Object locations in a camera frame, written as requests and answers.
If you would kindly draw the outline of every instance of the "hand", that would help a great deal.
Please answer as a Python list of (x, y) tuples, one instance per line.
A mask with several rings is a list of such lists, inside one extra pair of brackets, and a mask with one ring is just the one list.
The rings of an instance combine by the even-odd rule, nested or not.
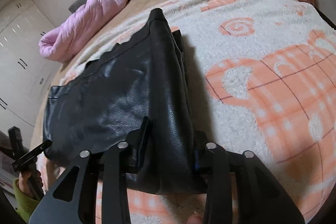
[[(28, 196), (30, 198), (35, 198), (34, 195), (32, 194), (32, 192), (30, 191), (28, 183), (27, 183), (27, 180), (28, 180), (28, 178), (30, 178), (31, 175), (32, 175), (32, 173), (30, 171), (20, 173), (19, 180), (17, 182), (17, 186), (19, 187), (20, 191), (23, 194), (25, 194), (26, 196)], [(36, 181), (37, 181), (39, 186), (43, 187), (41, 173), (39, 171), (37, 171), (37, 180)]]
[(194, 212), (194, 214), (188, 218), (186, 224), (202, 224), (202, 222), (203, 217), (199, 213)]

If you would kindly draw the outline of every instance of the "metal rivet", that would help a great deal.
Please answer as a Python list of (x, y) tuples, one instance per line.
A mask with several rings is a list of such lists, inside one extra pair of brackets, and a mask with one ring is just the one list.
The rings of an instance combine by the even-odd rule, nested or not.
[(120, 142), (118, 143), (118, 148), (126, 148), (128, 146), (127, 142)]
[(215, 144), (215, 143), (207, 143), (206, 147), (209, 148), (209, 149), (215, 149), (217, 147), (217, 144)]
[(81, 158), (86, 158), (86, 157), (90, 156), (90, 151), (88, 151), (88, 150), (83, 150), (82, 152), (79, 153), (79, 156), (80, 156)]
[(250, 150), (247, 150), (247, 151), (244, 152), (244, 156), (246, 158), (253, 158), (254, 157), (254, 153), (252, 151), (250, 151)]

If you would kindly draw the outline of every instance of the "bed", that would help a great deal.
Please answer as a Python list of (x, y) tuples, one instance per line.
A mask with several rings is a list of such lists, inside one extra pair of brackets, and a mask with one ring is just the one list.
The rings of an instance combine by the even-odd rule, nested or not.
[[(103, 27), (70, 63), (63, 65), (52, 85), (66, 85), (82, 72), (88, 61), (97, 59), (102, 53), (111, 50), (116, 42), (126, 42), (134, 32), (141, 28), (141, 23), (146, 21), (151, 8), (162, 8), (171, 29), (181, 30), (189, 51), (189, 57), (186, 58), (186, 69), (188, 73), (191, 73), (191, 79), (196, 79), (190, 81), (189, 95), (192, 101), (192, 118), (197, 129), (212, 132), (210, 138), (230, 151), (241, 153), (246, 148), (253, 150), (282, 183), (302, 212), (306, 222), (311, 220), (314, 223), (314, 215), (328, 199), (336, 181), (333, 155), (336, 143), (334, 130), (336, 112), (332, 104), (328, 105), (330, 100), (336, 98), (334, 86), (336, 79), (334, 73), (327, 71), (328, 65), (336, 64), (336, 59), (333, 54), (334, 47), (328, 47), (325, 44), (327, 41), (336, 47), (336, 35), (335, 31), (318, 16), (316, 10), (309, 4), (293, 0), (277, 0), (279, 3), (283, 2), (281, 10), (262, 11), (260, 9), (260, 14), (256, 12), (257, 10), (248, 8), (248, 6), (260, 8), (263, 4), (270, 3), (268, 1), (272, 2), (272, 0), (262, 0), (263, 3), (259, 0), (131, 0), (125, 9)], [(219, 25), (215, 24), (212, 34), (215, 36), (210, 36), (210, 38), (211, 40), (222, 39), (223, 42), (214, 44), (209, 42), (209, 38), (204, 35), (205, 30), (201, 28), (202, 23), (208, 24), (209, 22), (201, 21), (199, 17), (192, 21), (192, 24), (199, 28), (194, 27), (190, 30), (190, 27), (183, 24), (179, 18), (179, 13), (184, 10), (189, 10), (190, 13), (193, 11), (195, 17), (196, 13), (204, 18), (221, 15), (225, 20), (223, 19)], [(263, 37), (273, 39), (275, 47), (263, 47), (258, 43), (258, 32), (262, 32)], [(297, 40), (304, 39), (304, 41), (294, 42), (293, 37), (295, 38), (296, 35)], [(209, 42), (211, 51), (202, 47), (202, 43), (197, 42), (197, 37), (201, 37), (204, 42)], [(244, 46), (232, 51), (227, 44), (230, 39), (241, 39)], [(246, 42), (256, 43), (258, 49), (256, 55), (249, 54), (248, 49), (250, 52), (254, 50), (249, 48), (249, 43)], [(270, 68), (272, 72), (265, 71), (266, 67), (261, 63)], [(312, 72), (308, 76), (300, 74), (311, 68), (324, 68), (325, 76), (317, 81), (319, 72)], [(226, 73), (227, 71), (235, 74), (247, 73), (250, 80), (246, 79), (245, 85), (250, 87), (247, 89), (242, 87), (239, 94), (235, 94), (235, 91), (230, 92), (232, 79), (230, 81), (229, 78), (227, 84), (221, 84), (221, 81), (230, 75)], [(197, 74), (203, 75), (201, 81)], [(294, 79), (292, 87), (293, 83), (285, 80), (285, 77), (289, 79), (294, 75), (298, 78)], [(269, 86), (262, 91), (261, 87), (265, 81)], [(281, 81), (291, 86), (289, 88), (291, 94), (286, 93), (292, 98), (290, 105), (286, 105), (288, 102), (282, 98), (274, 99), (276, 94), (280, 94), (285, 87)], [(295, 85), (299, 87), (299, 90), (294, 90)], [(321, 111), (320, 118), (310, 117), (310, 121), (315, 122), (307, 125), (306, 132), (295, 128), (292, 119), (294, 122), (300, 122), (310, 115), (311, 110), (305, 110), (305, 107), (302, 107), (302, 115), (291, 116), (293, 108), (291, 104), (294, 101), (300, 102), (301, 95), (305, 96), (300, 89), (308, 89), (312, 93), (310, 96), (313, 97), (316, 90), (320, 91), (320, 96), (314, 97), (319, 99), (314, 99), (312, 103), (313, 109), (318, 108)], [(268, 99), (263, 97), (267, 92), (272, 94), (275, 101), (272, 101), (271, 106), (260, 108), (260, 105), (268, 102)], [(43, 141), (42, 125), (46, 101), (47, 98), (37, 117), (31, 148)], [(283, 116), (275, 114), (282, 110), (286, 113), (284, 119)], [(241, 118), (232, 118), (231, 121), (224, 119), (229, 124), (226, 125), (221, 121), (223, 114), (227, 114), (228, 117)], [(265, 122), (264, 117), (268, 115), (273, 117)], [(327, 120), (323, 119), (324, 115), (328, 115)], [(277, 133), (276, 131), (281, 127), (280, 118), (283, 119), (281, 122), (283, 122), (284, 129)], [(244, 123), (245, 120), (249, 123), (248, 130), (257, 132), (250, 137), (245, 132), (246, 128), (239, 128), (238, 125), (238, 123)], [(233, 130), (233, 127), (237, 127), (241, 134), (239, 135), (236, 129)], [(295, 135), (293, 133), (295, 130), (300, 134)], [(282, 136), (285, 140), (275, 138), (276, 136)], [(286, 140), (292, 141), (295, 145), (288, 144)], [(281, 153), (276, 152), (278, 147), (282, 147)], [(43, 176), (45, 191), (64, 170), (50, 162), (44, 155), (38, 159), (38, 169), (41, 170)], [(101, 221), (101, 189), (102, 185), (98, 184), (96, 223)], [(128, 190), (128, 199), (132, 223), (183, 223), (194, 211), (202, 214), (205, 205), (204, 194), (156, 196)], [(234, 203), (234, 213), (237, 213), (236, 203)]]

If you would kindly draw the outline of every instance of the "black metal frame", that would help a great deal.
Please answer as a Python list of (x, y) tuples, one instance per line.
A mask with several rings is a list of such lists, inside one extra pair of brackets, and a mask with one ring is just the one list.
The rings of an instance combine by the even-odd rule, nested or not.
[[(94, 224), (96, 187), (103, 171), (102, 223), (130, 224), (126, 173), (141, 170), (150, 128), (145, 117), (139, 130), (131, 131), (125, 141), (107, 152), (82, 151), (40, 201), (29, 223)], [(195, 175), (204, 177), (208, 185), (203, 224), (232, 223), (231, 172), (236, 175), (240, 224), (305, 222), (286, 191), (253, 152), (228, 152), (208, 142), (202, 132), (196, 133), (196, 139)], [(36, 157), (42, 147), (45, 146), (40, 145), (16, 164), (26, 165), (27, 159)], [(0, 202), (6, 203), (1, 195)], [(22, 224), (8, 204), (7, 201), (2, 217), (10, 219), (8, 223)]]

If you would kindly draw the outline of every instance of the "black handle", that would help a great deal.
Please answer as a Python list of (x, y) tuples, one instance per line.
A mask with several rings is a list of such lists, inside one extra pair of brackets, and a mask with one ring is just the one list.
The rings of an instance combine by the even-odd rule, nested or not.
[(18, 63), (19, 63), (21, 66), (22, 66), (22, 68), (26, 69), (26, 68), (25, 68), (25, 66), (24, 66), (24, 65), (22, 65), (22, 64), (21, 64), (19, 61), (18, 61)]
[(23, 61), (21, 58), (20, 58), (20, 60), (26, 65), (26, 67), (28, 67), (28, 65), (26, 64), (26, 62), (25, 61)]
[(3, 102), (5, 105), (7, 105), (7, 103), (4, 100), (2, 100), (1, 97), (0, 97), (0, 101)]
[(40, 187), (37, 184), (36, 178), (37, 178), (37, 170), (35, 166), (35, 169), (31, 170), (31, 176), (28, 178), (27, 184), (29, 186), (31, 193), (36, 198), (36, 200), (40, 201), (44, 197), (44, 193), (43, 193), (42, 187)]

